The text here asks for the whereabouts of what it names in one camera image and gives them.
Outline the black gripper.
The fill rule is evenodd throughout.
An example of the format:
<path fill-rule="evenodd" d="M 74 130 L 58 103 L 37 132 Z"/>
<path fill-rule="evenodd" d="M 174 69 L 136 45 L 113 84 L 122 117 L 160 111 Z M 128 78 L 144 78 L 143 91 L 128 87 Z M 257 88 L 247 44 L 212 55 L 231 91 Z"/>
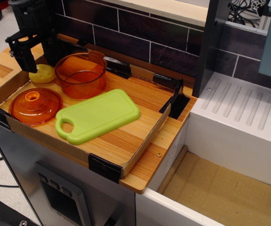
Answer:
<path fill-rule="evenodd" d="M 37 66 L 31 48 L 41 42 L 44 57 L 51 66 L 61 59 L 61 43 L 53 28 L 45 0 L 10 0 L 19 31 L 5 39 L 10 55 L 21 69 L 36 73 Z"/>

